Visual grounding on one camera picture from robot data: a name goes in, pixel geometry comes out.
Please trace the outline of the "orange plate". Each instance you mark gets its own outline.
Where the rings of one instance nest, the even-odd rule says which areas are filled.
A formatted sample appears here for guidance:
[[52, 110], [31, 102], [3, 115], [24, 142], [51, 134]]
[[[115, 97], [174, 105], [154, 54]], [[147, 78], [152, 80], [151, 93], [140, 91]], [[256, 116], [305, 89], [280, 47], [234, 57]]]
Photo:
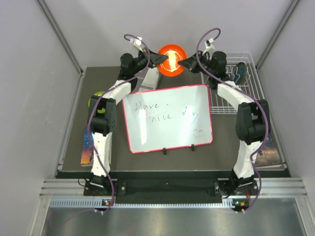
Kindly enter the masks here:
[[179, 61], [187, 59], [185, 50], [177, 44], [167, 44], [160, 48], [159, 54], [168, 56], [168, 59], [158, 65], [160, 73], [167, 77], [176, 77], [184, 72]]

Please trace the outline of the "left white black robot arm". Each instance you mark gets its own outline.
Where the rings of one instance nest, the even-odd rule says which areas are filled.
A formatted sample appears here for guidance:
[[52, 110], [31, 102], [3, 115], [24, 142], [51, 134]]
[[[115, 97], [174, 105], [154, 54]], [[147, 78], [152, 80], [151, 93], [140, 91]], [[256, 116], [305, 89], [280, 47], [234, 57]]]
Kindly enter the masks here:
[[168, 56], [142, 50], [138, 57], [125, 53], [121, 56], [120, 72], [115, 84], [100, 96], [92, 96], [89, 108], [87, 132], [93, 148], [91, 178], [86, 187], [106, 195], [113, 191], [110, 179], [110, 157], [112, 134], [117, 124], [117, 104], [129, 95], [137, 85], [136, 74], [145, 68], [155, 68], [168, 59]]

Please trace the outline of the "lime green plate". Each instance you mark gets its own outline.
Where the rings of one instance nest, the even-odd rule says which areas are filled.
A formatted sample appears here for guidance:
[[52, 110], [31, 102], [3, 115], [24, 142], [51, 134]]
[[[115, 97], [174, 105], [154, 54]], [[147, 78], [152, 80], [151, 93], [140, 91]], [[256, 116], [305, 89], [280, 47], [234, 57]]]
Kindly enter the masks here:
[[[98, 97], [102, 96], [103, 93], [104, 93], [104, 91], [96, 92], [88, 100], [89, 115], [91, 115], [91, 112], [92, 112], [93, 108], [95, 107], [96, 102], [98, 101]], [[99, 114], [105, 113], [105, 108], [102, 106], [101, 102], [99, 102], [99, 104], [97, 106], [97, 113], [99, 113]]]

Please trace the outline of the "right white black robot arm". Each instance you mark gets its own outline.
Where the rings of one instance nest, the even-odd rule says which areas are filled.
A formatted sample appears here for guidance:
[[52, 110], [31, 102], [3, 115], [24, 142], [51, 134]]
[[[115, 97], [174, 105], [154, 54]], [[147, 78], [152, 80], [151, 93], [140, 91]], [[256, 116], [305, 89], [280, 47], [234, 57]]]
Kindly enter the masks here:
[[240, 195], [253, 185], [257, 154], [270, 133], [269, 104], [264, 99], [255, 99], [239, 87], [247, 73], [244, 62], [236, 64], [231, 75], [227, 74], [224, 52], [216, 51], [210, 56], [198, 51], [178, 64], [192, 73], [208, 75], [210, 89], [216, 90], [217, 96], [225, 99], [237, 112], [235, 130], [240, 146], [227, 191]]

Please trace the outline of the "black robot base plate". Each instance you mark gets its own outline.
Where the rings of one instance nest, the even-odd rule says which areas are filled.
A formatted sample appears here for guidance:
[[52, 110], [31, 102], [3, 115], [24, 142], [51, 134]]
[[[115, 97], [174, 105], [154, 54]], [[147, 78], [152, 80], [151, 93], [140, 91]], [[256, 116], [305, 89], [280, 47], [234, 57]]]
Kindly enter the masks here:
[[110, 181], [107, 178], [87, 180], [85, 196], [132, 196], [137, 193], [166, 194], [166, 193], [197, 193], [219, 195], [222, 191], [228, 195], [239, 187], [231, 179], [134, 179]]

